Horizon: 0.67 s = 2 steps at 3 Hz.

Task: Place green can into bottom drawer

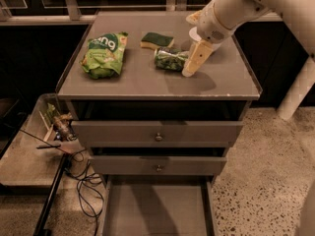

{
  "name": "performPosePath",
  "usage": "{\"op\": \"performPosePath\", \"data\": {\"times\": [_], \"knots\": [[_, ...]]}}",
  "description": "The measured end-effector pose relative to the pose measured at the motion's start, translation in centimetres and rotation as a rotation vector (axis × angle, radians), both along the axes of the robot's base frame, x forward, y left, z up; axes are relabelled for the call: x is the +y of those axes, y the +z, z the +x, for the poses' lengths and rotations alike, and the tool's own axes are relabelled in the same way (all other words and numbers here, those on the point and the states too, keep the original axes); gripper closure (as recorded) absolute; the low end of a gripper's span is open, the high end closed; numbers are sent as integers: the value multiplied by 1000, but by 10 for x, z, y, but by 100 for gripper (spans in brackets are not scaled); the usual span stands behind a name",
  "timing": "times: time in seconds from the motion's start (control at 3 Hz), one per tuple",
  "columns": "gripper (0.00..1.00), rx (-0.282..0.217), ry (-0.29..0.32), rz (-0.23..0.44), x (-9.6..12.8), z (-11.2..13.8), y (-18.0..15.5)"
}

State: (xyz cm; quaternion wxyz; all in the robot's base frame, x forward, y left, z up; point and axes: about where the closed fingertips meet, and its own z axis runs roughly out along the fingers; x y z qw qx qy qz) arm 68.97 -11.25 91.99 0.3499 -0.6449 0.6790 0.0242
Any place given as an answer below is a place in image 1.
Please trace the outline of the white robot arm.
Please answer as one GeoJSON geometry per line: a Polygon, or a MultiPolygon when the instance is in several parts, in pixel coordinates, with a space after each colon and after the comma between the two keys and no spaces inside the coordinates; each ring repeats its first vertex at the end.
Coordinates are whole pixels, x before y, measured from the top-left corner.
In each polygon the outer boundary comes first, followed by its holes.
{"type": "Polygon", "coordinates": [[[214,52],[214,46],[232,36],[241,25],[276,13],[305,51],[315,54],[315,0],[212,0],[186,21],[200,39],[190,48],[182,75],[193,76],[214,52]]]}

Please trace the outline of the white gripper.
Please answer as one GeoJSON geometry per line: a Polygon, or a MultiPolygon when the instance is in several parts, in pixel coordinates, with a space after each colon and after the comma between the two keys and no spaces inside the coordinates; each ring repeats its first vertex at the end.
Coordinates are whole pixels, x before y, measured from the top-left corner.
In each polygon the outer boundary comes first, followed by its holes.
{"type": "Polygon", "coordinates": [[[197,34],[202,38],[193,42],[188,59],[185,61],[182,75],[193,76],[214,52],[213,44],[220,44],[234,34],[233,29],[227,29],[218,20],[215,14],[215,4],[212,0],[202,10],[196,11],[186,17],[186,22],[197,26],[197,34]]]}

